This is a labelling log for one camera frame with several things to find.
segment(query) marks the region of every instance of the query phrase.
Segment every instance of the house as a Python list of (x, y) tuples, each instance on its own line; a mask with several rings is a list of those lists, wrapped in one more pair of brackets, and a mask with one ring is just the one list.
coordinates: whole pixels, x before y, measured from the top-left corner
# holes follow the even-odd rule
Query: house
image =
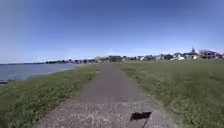
[(222, 55), (217, 52), (213, 52), (213, 51), (209, 51), (209, 50), (201, 50), (200, 57), (202, 59), (213, 59), (213, 58), (218, 59), (218, 58), (222, 58)]
[(181, 53), (175, 53), (175, 54), (173, 55), (173, 59), (174, 59), (174, 60), (184, 60), (185, 57), (184, 57), (183, 54), (181, 54)]

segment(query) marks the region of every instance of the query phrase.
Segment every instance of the building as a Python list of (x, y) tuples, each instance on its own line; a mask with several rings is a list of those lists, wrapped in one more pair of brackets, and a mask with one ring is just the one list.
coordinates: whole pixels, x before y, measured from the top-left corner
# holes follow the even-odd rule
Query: building
[(223, 58), (223, 56), (217, 52), (209, 51), (209, 50), (201, 50), (200, 57), (202, 59), (213, 59), (213, 58)]

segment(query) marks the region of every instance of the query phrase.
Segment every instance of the path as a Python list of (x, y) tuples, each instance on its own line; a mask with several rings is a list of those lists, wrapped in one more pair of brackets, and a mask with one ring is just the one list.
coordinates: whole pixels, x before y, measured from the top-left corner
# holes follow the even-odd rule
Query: path
[(133, 112), (154, 111), (145, 128), (176, 128), (156, 103), (113, 64), (102, 64), (96, 78), (76, 96), (61, 103), (35, 128), (141, 128)]

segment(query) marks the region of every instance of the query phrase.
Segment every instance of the sky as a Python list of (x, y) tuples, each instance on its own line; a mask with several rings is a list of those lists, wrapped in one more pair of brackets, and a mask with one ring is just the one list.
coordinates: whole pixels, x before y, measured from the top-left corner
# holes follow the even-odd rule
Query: sky
[(0, 63), (224, 52), (223, 0), (1, 0)]

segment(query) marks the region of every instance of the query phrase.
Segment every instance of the green grass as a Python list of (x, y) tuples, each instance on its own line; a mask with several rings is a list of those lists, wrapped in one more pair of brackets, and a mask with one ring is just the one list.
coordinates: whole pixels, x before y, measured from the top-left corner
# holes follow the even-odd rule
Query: green grass
[(190, 128), (224, 128), (224, 61), (126, 62), (122, 69)]
[(0, 87), (0, 127), (30, 128), (98, 71), (78, 68)]

